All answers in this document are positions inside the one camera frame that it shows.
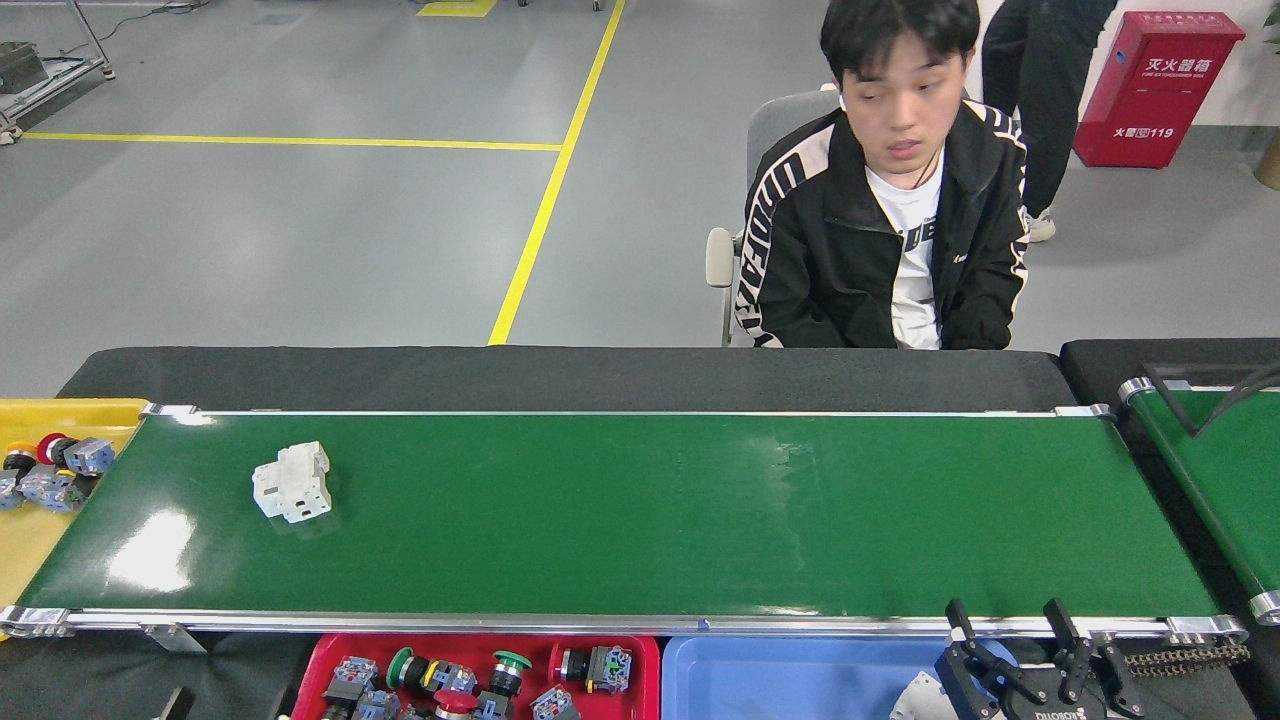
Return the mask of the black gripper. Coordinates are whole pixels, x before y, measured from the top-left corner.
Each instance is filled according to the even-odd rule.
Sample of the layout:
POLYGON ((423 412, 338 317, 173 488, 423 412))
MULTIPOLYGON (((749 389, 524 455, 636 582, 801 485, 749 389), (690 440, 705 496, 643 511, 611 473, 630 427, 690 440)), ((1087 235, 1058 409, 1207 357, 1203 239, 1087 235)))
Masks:
POLYGON ((1080 630, 1065 605, 1051 598, 1044 618, 1057 643, 1047 701, 1030 675, 992 653, 973 630, 961 600, 945 609, 950 643, 934 670, 960 719, 1143 719, 1140 697, 1125 656, 1106 635, 1080 630))

